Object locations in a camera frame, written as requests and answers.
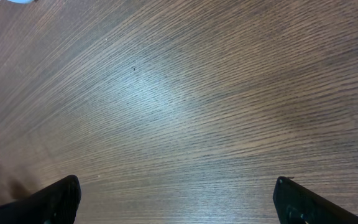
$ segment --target wooden table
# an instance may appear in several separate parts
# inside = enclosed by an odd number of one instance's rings
[[[0,204],[68,174],[77,223],[358,215],[358,1],[0,1]]]

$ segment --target white object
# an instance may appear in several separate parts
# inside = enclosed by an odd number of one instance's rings
[[[10,2],[14,2],[14,3],[21,3],[21,4],[27,4],[27,3],[30,3],[34,0],[8,0]]]

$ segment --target black object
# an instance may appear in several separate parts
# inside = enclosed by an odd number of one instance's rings
[[[69,175],[27,199],[0,207],[0,224],[72,224],[81,200],[78,178]]]
[[[358,216],[287,177],[279,177],[273,201],[281,224],[358,224]]]

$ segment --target wood grain surface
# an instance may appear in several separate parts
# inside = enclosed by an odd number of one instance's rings
[[[0,204],[76,174],[76,223],[358,215],[358,1],[0,1]]]

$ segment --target wooden surface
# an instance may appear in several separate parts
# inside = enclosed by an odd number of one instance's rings
[[[358,215],[358,1],[0,1],[0,204],[68,174],[77,223]]]

